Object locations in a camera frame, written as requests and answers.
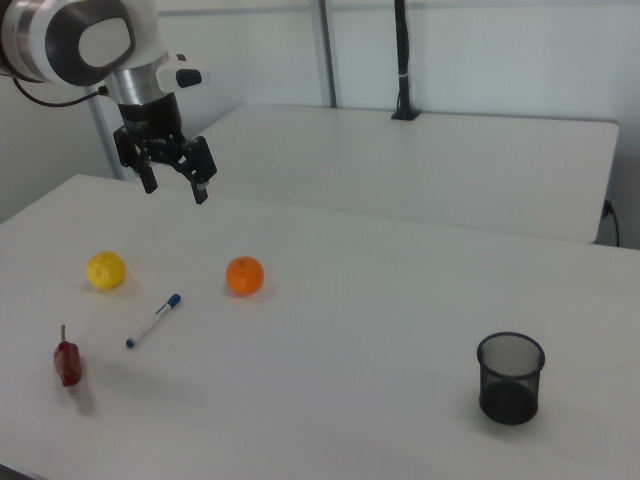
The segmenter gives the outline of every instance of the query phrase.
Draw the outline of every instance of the table surface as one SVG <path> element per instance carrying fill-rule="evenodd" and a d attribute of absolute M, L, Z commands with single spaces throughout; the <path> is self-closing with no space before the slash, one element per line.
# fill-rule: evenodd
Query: table surface
<path fill-rule="evenodd" d="M 640 255 L 75 177 L 0 225 L 0 458 L 49 480 L 636 479 Z M 110 293 L 84 278 L 113 250 Z M 263 288 L 237 298 L 227 263 Z M 172 293 L 183 303 L 124 347 Z M 60 385 L 59 325 L 84 357 Z M 540 410 L 478 406 L 480 340 L 545 349 Z"/>
<path fill-rule="evenodd" d="M 611 123 L 249 105 L 203 132 L 219 193 L 593 242 Z M 189 188 L 169 169 L 159 183 Z"/>

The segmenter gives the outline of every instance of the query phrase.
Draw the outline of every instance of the orange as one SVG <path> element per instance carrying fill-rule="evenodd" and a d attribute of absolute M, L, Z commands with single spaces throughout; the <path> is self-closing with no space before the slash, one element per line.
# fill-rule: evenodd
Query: orange
<path fill-rule="evenodd" d="M 227 285 L 238 295 L 249 295 L 260 288 L 264 280 L 264 269 L 252 257 L 238 257 L 227 267 Z"/>
<path fill-rule="evenodd" d="M 127 269 L 113 252 L 100 252 L 87 263 L 87 278 L 99 288 L 113 288 L 124 280 Z"/>

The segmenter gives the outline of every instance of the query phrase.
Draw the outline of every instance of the robotic arm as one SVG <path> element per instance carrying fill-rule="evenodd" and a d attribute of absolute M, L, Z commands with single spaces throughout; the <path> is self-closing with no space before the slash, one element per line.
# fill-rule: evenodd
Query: robotic arm
<path fill-rule="evenodd" d="M 0 0 L 0 74 L 90 86 L 105 81 L 124 126 L 114 140 L 124 167 L 157 187 L 151 163 L 190 182 L 198 204 L 217 172 L 206 140 L 185 139 L 175 91 L 208 81 L 160 38 L 153 0 Z"/>

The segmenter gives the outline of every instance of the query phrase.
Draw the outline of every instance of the yellow fruit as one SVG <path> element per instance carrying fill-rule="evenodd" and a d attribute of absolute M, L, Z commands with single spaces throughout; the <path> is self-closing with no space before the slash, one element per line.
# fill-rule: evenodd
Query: yellow fruit
<path fill-rule="evenodd" d="M 100 252 L 87 263 L 87 278 L 99 288 L 113 288 L 124 280 L 127 268 L 113 252 Z"/>

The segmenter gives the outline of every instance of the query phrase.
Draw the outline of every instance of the mesh pen holder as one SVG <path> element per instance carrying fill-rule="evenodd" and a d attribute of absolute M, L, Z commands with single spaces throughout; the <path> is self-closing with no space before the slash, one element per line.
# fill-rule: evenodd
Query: mesh pen holder
<path fill-rule="evenodd" d="M 478 346 L 480 408 L 492 420 L 518 425 L 538 411 L 545 356 L 535 340 L 514 332 L 488 336 Z"/>

